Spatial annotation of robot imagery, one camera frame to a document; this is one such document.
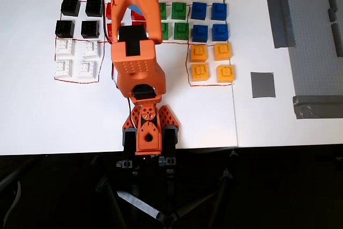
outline cable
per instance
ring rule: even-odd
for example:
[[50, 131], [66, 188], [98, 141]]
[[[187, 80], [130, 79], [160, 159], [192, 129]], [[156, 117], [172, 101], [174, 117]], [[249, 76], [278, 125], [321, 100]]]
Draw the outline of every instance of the cable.
[[129, 99], [129, 98], [128, 98], [128, 103], [129, 103], [129, 111], [130, 111], [130, 115], [129, 115], [130, 121], [131, 121], [133, 127], [134, 127], [135, 129], [137, 129], [137, 128], [136, 128], [136, 125], [133, 123], [133, 120], [132, 120], [132, 117], [131, 117], [131, 104], [130, 104], [130, 99]]
[[113, 42], [110, 40], [107, 31], [107, 22], [106, 22], [106, 0], [102, 0], [102, 20], [103, 20], [103, 32], [107, 41], [112, 44]]

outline gray tape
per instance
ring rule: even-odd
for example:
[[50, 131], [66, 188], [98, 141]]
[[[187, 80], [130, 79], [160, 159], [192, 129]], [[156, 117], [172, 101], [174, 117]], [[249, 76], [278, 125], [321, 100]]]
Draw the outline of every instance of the gray tape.
[[297, 119], [343, 118], [343, 96], [295, 96]]
[[295, 46], [288, 0], [267, 0], [275, 48]]
[[274, 75], [270, 72], [252, 72], [251, 86], [253, 98], [275, 98]]

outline black rectangle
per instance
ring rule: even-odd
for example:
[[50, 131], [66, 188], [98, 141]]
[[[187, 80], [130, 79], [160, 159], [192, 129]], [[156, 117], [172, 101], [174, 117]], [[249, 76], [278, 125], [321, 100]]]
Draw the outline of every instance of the black rectangle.
[[267, 0], [275, 48], [295, 46], [288, 0]]

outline blue lego block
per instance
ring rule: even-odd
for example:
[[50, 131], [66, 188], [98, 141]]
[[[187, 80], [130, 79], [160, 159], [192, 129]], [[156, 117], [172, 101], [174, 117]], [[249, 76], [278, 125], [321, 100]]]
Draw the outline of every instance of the blue lego block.
[[191, 19], [205, 20], [206, 18], [206, 3], [193, 2]]
[[225, 21], [227, 17], [227, 4], [213, 3], [211, 20]]
[[214, 24], [212, 27], [212, 41], [227, 41], [229, 29], [227, 24]]
[[208, 39], [208, 26], [207, 25], [194, 25], [193, 26], [193, 42], [206, 43]]

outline black floor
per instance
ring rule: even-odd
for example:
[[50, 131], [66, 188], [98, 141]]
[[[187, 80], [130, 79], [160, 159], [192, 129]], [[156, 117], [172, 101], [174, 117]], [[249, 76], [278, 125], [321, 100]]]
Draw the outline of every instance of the black floor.
[[[229, 168], [235, 183], [225, 200], [222, 228], [342, 228], [343, 169], [336, 160], [343, 157], [342, 145], [236, 152], [237, 162], [231, 164], [231, 150], [203, 154], [178, 151], [176, 207], [216, 185], [224, 169]], [[28, 158], [0, 157], [0, 178]], [[109, 224], [108, 208], [95, 187], [104, 173], [114, 188], [128, 186], [123, 171], [115, 168], [120, 158], [121, 153], [41, 157], [21, 178], [21, 197], [5, 228], [115, 228]], [[141, 175], [140, 198], [166, 212], [163, 175], [163, 168], [148, 161]], [[0, 215], [11, 206], [16, 188], [13, 185], [0, 195]], [[212, 197], [175, 222], [173, 228], [207, 228], [215, 200]], [[131, 206], [124, 201], [120, 206], [132, 228], [163, 228], [141, 212], [133, 221]]]

